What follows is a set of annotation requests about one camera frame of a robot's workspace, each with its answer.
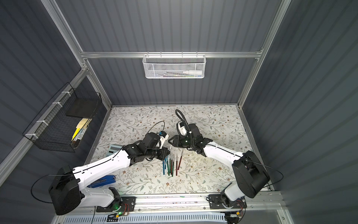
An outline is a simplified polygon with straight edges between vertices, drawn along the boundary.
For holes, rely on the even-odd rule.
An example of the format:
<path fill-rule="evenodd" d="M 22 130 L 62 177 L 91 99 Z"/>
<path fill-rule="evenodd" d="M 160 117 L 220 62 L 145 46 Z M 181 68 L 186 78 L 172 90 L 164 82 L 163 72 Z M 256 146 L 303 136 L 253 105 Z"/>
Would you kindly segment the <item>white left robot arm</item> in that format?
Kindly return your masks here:
<path fill-rule="evenodd" d="M 147 133 L 143 140 L 122 146 L 116 153 L 96 162 L 59 169 L 49 187 L 49 195 L 57 215 L 65 215 L 79 207 L 96 206 L 108 212 L 124 208 L 122 198 L 114 187 L 91 188 L 90 184 L 117 170 L 125 169 L 145 159 L 164 160 L 170 151 L 164 146 L 169 135 Z"/>

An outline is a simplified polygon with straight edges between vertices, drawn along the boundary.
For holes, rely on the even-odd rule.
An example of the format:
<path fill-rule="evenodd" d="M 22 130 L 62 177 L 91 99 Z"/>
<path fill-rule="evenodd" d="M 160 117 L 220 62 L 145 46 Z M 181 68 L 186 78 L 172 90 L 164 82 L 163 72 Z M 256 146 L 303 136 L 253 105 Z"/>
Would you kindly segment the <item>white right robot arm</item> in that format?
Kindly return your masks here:
<path fill-rule="evenodd" d="M 237 201 L 243 202 L 244 197 L 254 198 L 270 181 L 265 167 L 252 151 L 236 152 L 215 143 L 212 139 L 204 138 L 195 124 L 185 125 L 178 122 L 178 134 L 169 139 L 169 143 L 177 148 L 186 148 L 197 154 L 214 159 L 226 165 L 235 175 L 220 194 L 219 202 L 226 208 L 231 208 Z"/>

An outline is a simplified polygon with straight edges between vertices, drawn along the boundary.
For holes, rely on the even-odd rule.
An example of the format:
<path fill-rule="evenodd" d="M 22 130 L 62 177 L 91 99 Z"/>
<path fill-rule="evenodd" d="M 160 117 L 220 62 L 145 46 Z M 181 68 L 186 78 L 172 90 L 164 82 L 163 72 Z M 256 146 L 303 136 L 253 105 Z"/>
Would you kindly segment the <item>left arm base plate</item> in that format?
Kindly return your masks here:
<path fill-rule="evenodd" d="M 107 207 L 96 208 L 96 212 L 132 212 L 136 205 L 136 197 L 121 197 L 121 199 L 114 199 Z"/>

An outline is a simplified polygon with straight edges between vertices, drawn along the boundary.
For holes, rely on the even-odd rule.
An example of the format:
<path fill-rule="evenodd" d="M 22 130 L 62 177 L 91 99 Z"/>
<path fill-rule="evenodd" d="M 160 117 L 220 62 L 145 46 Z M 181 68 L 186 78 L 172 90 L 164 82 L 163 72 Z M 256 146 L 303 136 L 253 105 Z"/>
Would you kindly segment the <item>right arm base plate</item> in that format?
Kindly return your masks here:
<path fill-rule="evenodd" d="M 210 209 L 238 209 L 243 210 L 247 208 L 245 197 L 238 198 L 235 201 L 231 201 L 227 196 L 221 194 L 209 194 L 206 197 L 209 202 Z"/>

